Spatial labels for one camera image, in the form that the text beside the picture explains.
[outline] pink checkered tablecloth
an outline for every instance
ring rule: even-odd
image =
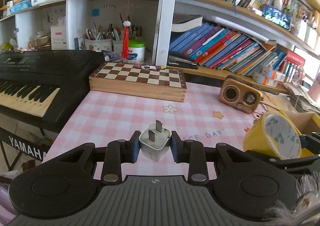
[[[201,141],[215,147],[225,142],[243,150],[245,129],[255,120],[219,101],[220,88],[187,83],[183,103],[91,91],[73,113],[50,148],[45,160],[50,160],[83,143],[106,146],[117,139],[129,140],[135,130],[145,131],[156,119],[163,126],[176,130],[182,140]],[[256,110],[263,113],[262,106]],[[99,179],[102,163],[95,178]],[[208,163],[209,177],[215,178],[213,165]],[[135,164],[122,164],[123,178],[128,175],[188,175],[188,164],[176,164],[169,150],[161,162],[153,162],[139,154]]]

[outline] electronic keyboard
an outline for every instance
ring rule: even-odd
[[[60,132],[89,92],[89,75],[104,62],[90,50],[0,55],[0,113]]]

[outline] yellow tape roll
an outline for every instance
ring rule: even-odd
[[[287,117],[272,112],[265,112],[246,133],[243,149],[282,160],[301,157],[301,142],[295,126]]]

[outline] star print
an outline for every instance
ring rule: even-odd
[[[224,115],[222,115],[220,112],[212,112],[213,113],[213,116],[215,118],[219,118],[219,119],[222,119],[224,117]]]

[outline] metal rivet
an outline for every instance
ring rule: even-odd
[[[116,174],[113,174],[113,173],[110,173],[110,174],[106,174],[103,179],[106,181],[106,182],[116,182],[118,181],[119,179],[119,176],[117,176]]]
[[[204,182],[207,179],[207,177],[202,173],[196,173],[191,175],[191,180],[195,182]]]

